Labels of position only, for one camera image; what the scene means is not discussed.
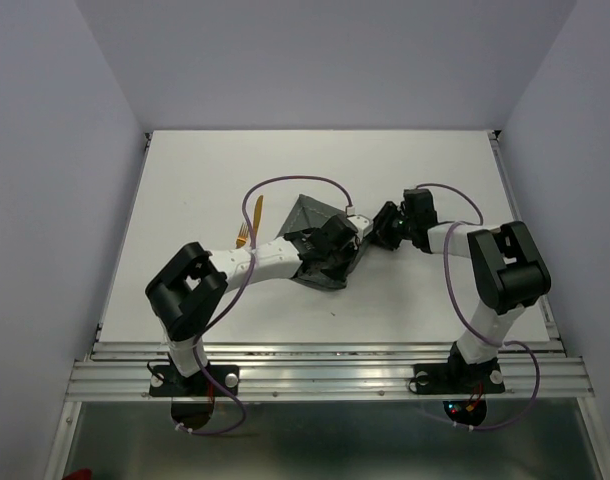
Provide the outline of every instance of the white table surface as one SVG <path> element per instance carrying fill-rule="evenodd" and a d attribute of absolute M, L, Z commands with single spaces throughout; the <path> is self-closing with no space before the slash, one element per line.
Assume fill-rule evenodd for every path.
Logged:
<path fill-rule="evenodd" d="M 185 243 L 233 248 L 245 192 L 279 175 L 327 176 L 351 193 L 357 213 L 373 217 L 404 188 L 441 182 L 468 193 L 487 224 L 512 220 L 486 132 L 458 131 L 157 131 L 130 219 L 100 341 L 161 342 L 162 328 L 145 286 Z M 334 187 L 288 181 L 264 187 L 259 242 L 275 237 L 299 193 L 344 207 Z M 434 190 L 441 220 L 476 216 L 462 199 Z M 467 259 L 451 260 L 462 309 L 478 296 Z M 221 301 L 221 307 L 232 293 Z M 371 248 L 348 288 L 320 292 L 286 280 L 251 286 L 207 335 L 217 342 L 450 342 L 463 331 L 445 288 L 440 255 L 404 242 L 396 252 Z M 532 307 L 509 337 L 546 341 L 544 316 Z"/>

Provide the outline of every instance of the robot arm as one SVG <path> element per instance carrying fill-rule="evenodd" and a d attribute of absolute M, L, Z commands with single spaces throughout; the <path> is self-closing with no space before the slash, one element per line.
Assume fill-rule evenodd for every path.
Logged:
<path fill-rule="evenodd" d="M 502 383 L 487 385 L 499 371 L 497 355 L 510 328 L 526 307 L 534 305 L 551 286 L 547 267 L 523 222 L 501 226 L 439 223 L 427 189 L 404 192 L 400 206 L 387 202 L 374 219 L 372 243 L 395 250 L 402 240 L 425 253 L 448 254 L 472 261 L 480 301 L 471 328 L 454 343 L 444 365 L 417 365 L 426 378 L 419 394 L 467 393 L 486 384 L 489 393 L 502 392 Z"/>
<path fill-rule="evenodd" d="M 371 227 L 361 215 L 337 215 L 321 228 L 285 234 L 254 251 L 248 280 L 252 253 L 247 249 L 207 251 L 198 242 L 181 248 L 145 290 L 178 373 L 188 378 L 199 371 L 194 346 L 201 363 L 208 365 L 200 337 L 225 293 L 244 283 L 298 278 L 313 270 L 343 277 Z"/>

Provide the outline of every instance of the screw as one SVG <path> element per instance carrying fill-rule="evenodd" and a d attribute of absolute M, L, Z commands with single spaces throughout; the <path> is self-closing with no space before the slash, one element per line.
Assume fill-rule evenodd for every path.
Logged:
<path fill-rule="evenodd" d="M 153 375 L 152 375 L 152 378 L 150 378 L 150 380 L 149 380 L 149 384 L 150 384 L 152 387 L 154 387 L 154 388 L 158 388 L 158 387 L 160 387 L 161 385 L 163 385 L 163 381 L 162 381 L 160 378 L 155 377 L 155 376 L 153 376 Z"/>
<path fill-rule="evenodd" d="M 500 372 L 500 370 L 492 370 L 492 373 L 489 374 L 489 380 L 494 385 L 500 385 L 503 383 L 503 374 Z"/>
<path fill-rule="evenodd" d="M 418 372 L 416 375 L 416 383 L 418 383 L 421 386 L 425 386 L 429 383 L 429 380 L 427 379 L 428 375 L 427 372 Z"/>
<path fill-rule="evenodd" d="M 228 373 L 225 375 L 225 386 L 228 388 L 234 388 L 238 385 L 238 377 L 234 373 Z"/>

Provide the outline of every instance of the dark gray cloth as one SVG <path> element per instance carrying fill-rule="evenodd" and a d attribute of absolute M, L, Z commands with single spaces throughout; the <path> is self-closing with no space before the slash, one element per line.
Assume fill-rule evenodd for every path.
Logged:
<path fill-rule="evenodd" d="M 334 215 L 344 213 L 338 208 L 327 205 L 326 203 L 320 202 L 315 198 L 308 197 L 307 195 L 299 195 L 298 200 L 292 207 L 291 212 L 285 219 L 283 226 L 278 232 L 278 236 L 285 235 L 290 232 L 298 232 L 307 228 L 320 228 L 327 220 Z M 349 267 L 348 274 L 351 273 L 356 264 L 365 253 L 368 242 L 363 242 L 359 248 L 356 259 Z M 343 280 L 332 280 L 331 278 L 323 275 L 320 272 L 313 272 L 307 274 L 299 274 L 298 278 L 293 279 L 295 282 L 305 285 L 306 287 L 316 288 L 318 290 L 340 290 L 347 286 L 347 281 Z"/>

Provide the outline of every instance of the metal frame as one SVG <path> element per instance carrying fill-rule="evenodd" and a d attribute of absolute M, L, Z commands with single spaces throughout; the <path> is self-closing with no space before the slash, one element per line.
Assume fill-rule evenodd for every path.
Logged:
<path fill-rule="evenodd" d="M 121 245 L 118 249 L 118 256 L 114 259 L 114 269 L 112 271 L 112 278 L 109 281 L 109 285 L 107 286 L 107 294 L 105 295 L 105 303 L 103 304 L 103 311 L 100 316 L 100 320 L 98 322 L 98 326 L 96 328 L 96 337 L 95 341 L 100 340 L 101 338 L 101 329 L 103 328 L 103 321 L 105 320 L 105 313 L 107 313 L 107 308 L 109 307 L 109 300 L 112 293 L 112 289 L 114 288 L 114 282 L 116 281 L 116 275 L 118 274 L 118 263 L 120 260 L 120 255 L 123 252 L 123 247 L 125 247 L 125 241 L 127 240 L 127 229 L 129 228 L 129 223 L 132 220 L 132 215 L 134 214 L 134 207 L 136 206 L 136 197 L 138 196 L 138 190 L 141 186 L 141 181 L 143 180 L 143 172 L 145 171 L 145 165 L 147 164 L 147 156 L 149 155 L 149 147 L 152 143 L 152 137 L 154 133 L 145 133 L 145 138 L 147 142 L 145 143 L 145 150 L 143 152 L 143 163 L 141 163 L 139 172 L 138 172 L 138 181 L 136 182 L 136 188 L 134 189 L 134 194 L 132 196 L 129 214 L 127 217 L 127 222 L 125 222 L 125 229 L 123 230 L 123 238 L 121 239 Z"/>
<path fill-rule="evenodd" d="M 47 468 L 45 469 L 45 480 L 60 480 L 63 478 L 65 472 L 65 466 L 67 465 L 67 458 L 74 441 L 74 434 L 76 433 L 76 425 L 78 424 L 78 417 L 81 412 L 80 402 L 65 402 L 63 405 L 63 411 L 61 412 L 61 418 L 58 421 L 58 428 L 56 430 L 56 436 L 54 437 L 54 443 L 52 444 L 52 451 L 47 461 Z"/>
<path fill-rule="evenodd" d="M 416 395 L 407 388 L 414 363 L 445 361 L 443 347 L 411 345 L 206 345 L 214 364 L 240 367 L 238 397 L 244 402 L 414 401 L 463 396 Z M 539 397 L 593 395 L 582 359 L 540 351 Z M 534 388 L 534 366 L 524 353 L 499 355 L 507 392 L 503 398 L 528 398 Z M 143 360 L 77 362 L 66 394 L 71 402 L 163 401 L 148 394 L 151 375 Z M 196 401 L 196 398 L 175 398 Z"/>
<path fill-rule="evenodd" d="M 488 137 L 510 209 L 520 219 L 496 135 L 489 132 Z M 578 400 L 589 447 L 603 478 L 609 480 L 610 444 L 585 365 L 580 358 L 567 357 L 546 298 L 540 306 L 550 340 L 529 344 L 542 370 L 539 397 Z M 432 397 L 415 395 L 407 388 L 414 375 L 412 365 L 444 361 L 450 347 L 449 343 L 205 345 L 213 363 L 240 366 L 239 397 L 245 402 L 426 400 Z M 148 361 L 167 360 L 167 351 L 159 343 L 96 342 L 89 357 L 74 365 L 45 480 L 62 477 L 82 402 L 169 402 L 149 396 L 151 377 L 145 368 Z M 529 397 L 534 386 L 531 359 L 520 349 L 504 348 L 499 361 L 507 392 L 494 397 Z"/>

